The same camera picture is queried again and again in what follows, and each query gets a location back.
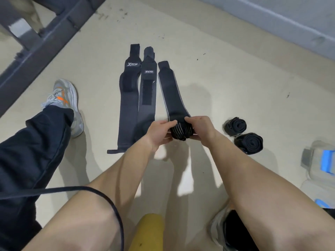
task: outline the left hand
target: left hand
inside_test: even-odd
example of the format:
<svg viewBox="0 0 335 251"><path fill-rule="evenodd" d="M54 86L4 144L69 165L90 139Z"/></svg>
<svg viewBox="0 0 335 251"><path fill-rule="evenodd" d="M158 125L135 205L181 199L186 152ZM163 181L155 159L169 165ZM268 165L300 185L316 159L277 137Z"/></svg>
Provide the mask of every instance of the left hand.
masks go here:
<svg viewBox="0 0 335 251"><path fill-rule="evenodd" d="M166 120L160 120L160 121L154 121L148 131L147 134L144 135L144 138L146 138L151 147L152 151L156 152L158 150L158 147L169 143L173 140L171 133L169 132L169 129L177 125L177 121L166 121Z"/></svg>

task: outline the white sneaker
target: white sneaker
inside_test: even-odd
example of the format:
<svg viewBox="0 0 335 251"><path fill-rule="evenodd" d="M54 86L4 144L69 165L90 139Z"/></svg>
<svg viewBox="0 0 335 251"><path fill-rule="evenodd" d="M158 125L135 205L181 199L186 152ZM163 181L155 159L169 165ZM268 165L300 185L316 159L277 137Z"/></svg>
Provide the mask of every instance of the white sneaker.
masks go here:
<svg viewBox="0 0 335 251"><path fill-rule="evenodd" d="M212 241L219 247L223 247L224 251L237 251L228 247L224 238L224 221L226 220L231 209L231 203L228 202L226 207L218 212L208 225L208 233Z"/></svg>
<svg viewBox="0 0 335 251"><path fill-rule="evenodd" d="M55 82L54 91L48 95L47 101L42 104L42 109L48 105L73 110L74 119L71 125L72 138L79 136L84 131L84 122L78 111L78 93L70 81L59 79Z"/></svg>

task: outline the metal frame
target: metal frame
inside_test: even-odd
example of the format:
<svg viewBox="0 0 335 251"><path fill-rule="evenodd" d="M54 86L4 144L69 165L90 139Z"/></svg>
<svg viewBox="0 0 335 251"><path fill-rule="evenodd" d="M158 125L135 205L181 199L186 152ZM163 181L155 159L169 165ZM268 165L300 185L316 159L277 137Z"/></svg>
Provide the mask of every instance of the metal frame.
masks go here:
<svg viewBox="0 0 335 251"><path fill-rule="evenodd" d="M23 46L15 60L0 75L0 117L105 0L34 1L57 14L39 33L26 27L23 18L8 0L0 0L0 25Z"/></svg>

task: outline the beige floor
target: beige floor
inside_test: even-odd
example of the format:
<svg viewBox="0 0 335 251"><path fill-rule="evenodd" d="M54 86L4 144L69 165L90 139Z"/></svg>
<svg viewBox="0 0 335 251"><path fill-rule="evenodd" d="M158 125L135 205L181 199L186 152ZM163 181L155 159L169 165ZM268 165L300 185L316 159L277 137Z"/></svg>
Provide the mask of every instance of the beige floor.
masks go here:
<svg viewBox="0 0 335 251"><path fill-rule="evenodd" d="M228 118L245 119L247 131L264 139L252 157L298 187L306 179L303 149L335 140L333 61L197 0L107 0L0 119L4 140L40 111L56 79L77 86L85 131L70 142L49 187L86 184L121 156L106 150L117 147L119 75L132 43L140 43L141 57L152 46L157 62L169 61L191 115L210 116L220 131ZM19 46L8 39L0 50L4 69ZM164 118L158 90L156 119ZM42 225L69 196L38 200ZM208 150L176 142L150 162L126 229L146 213L161 213L166 250L220 250L205 227L226 198Z"/></svg>

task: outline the hand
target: hand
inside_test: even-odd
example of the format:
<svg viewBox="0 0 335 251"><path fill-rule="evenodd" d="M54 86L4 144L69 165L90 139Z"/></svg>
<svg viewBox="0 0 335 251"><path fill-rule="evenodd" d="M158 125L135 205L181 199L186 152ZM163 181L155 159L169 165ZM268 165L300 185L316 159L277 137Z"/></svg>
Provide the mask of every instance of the hand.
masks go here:
<svg viewBox="0 0 335 251"><path fill-rule="evenodd" d="M154 121L148 131L147 134L144 136L147 139L152 147L152 151L156 152L158 147L169 143L173 140L169 129L177 125L177 121Z"/></svg>
<svg viewBox="0 0 335 251"><path fill-rule="evenodd" d="M222 135L217 131L208 116L185 117L185 121L192 124L195 135L191 139L201 141L203 146L209 147L214 139Z"/></svg>

